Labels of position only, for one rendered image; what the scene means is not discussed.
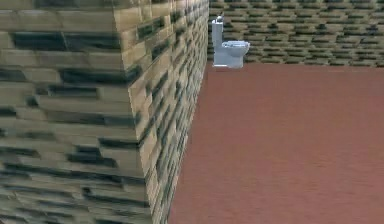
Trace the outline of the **white toilet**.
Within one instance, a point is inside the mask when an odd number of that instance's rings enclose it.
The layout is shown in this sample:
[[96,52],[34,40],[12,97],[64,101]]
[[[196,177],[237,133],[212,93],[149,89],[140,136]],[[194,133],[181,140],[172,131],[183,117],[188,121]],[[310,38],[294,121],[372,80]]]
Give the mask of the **white toilet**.
[[244,56],[249,51],[251,44],[241,40],[224,41],[224,21],[223,23],[216,22],[216,18],[211,22],[211,39],[214,48],[213,66],[242,68]]

